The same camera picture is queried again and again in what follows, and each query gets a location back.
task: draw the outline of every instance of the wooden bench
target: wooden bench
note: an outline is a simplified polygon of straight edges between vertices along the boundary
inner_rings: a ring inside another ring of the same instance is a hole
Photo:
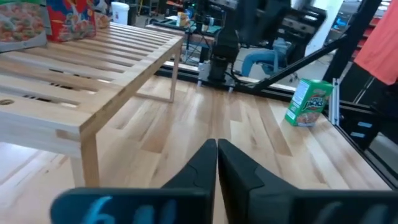
[[[93,39],[0,54],[0,142],[71,157],[76,186],[99,187],[96,133],[173,54],[183,38],[111,24]]]

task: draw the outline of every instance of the cereal box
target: cereal box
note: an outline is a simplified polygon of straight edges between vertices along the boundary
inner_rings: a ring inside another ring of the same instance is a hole
[[[95,25],[97,28],[107,28],[112,21],[112,0],[94,0]]]
[[[46,43],[40,0],[0,0],[0,52]]]
[[[178,12],[176,26],[178,26],[178,27],[187,27],[190,24],[189,21],[190,21],[189,17],[188,17],[188,15],[186,13]]]
[[[63,42],[95,36],[93,0],[46,0],[46,3],[49,40]]]
[[[328,82],[301,79],[285,119],[294,126],[314,126],[332,90],[333,85]]]

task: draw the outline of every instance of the orange shirt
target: orange shirt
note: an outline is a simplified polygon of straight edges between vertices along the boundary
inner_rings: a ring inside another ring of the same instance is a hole
[[[392,85],[397,81],[398,0],[391,1],[387,12],[354,61],[387,85]]]

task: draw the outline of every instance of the wooden floor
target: wooden floor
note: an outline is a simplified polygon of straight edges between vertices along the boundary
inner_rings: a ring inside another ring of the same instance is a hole
[[[143,89],[163,95],[169,83],[154,78]],[[292,127],[286,106],[185,82],[174,104],[133,98],[97,135],[101,183],[160,187],[207,138],[226,138],[302,189],[388,189],[324,117]],[[67,157],[0,142],[0,223],[49,223],[53,198],[72,187]],[[217,191],[215,223],[225,223]]]

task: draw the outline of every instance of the bench leg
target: bench leg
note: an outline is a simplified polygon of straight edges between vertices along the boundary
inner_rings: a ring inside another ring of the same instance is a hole
[[[175,87],[177,85],[178,65],[180,63],[180,57],[181,57],[181,48],[178,48],[177,52],[174,55],[174,67],[173,67],[173,74],[172,74],[172,86],[170,88],[170,98],[152,96],[152,95],[148,95],[145,93],[136,93],[136,96],[139,96],[142,98],[147,98],[147,99],[152,99],[152,100],[159,100],[159,101],[164,101],[164,102],[168,102],[168,103],[173,103],[174,96],[175,96]]]
[[[180,57],[181,57],[181,48],[178,48],[177,52],[174,55],[172,87],[170,89],[170,102],[174,102],[175,86],[177,85],[178,65],[180,63]]]
[[[81,157],[71,157],[75,187],[99,187],[97,143],[95,134],[81,142]]]

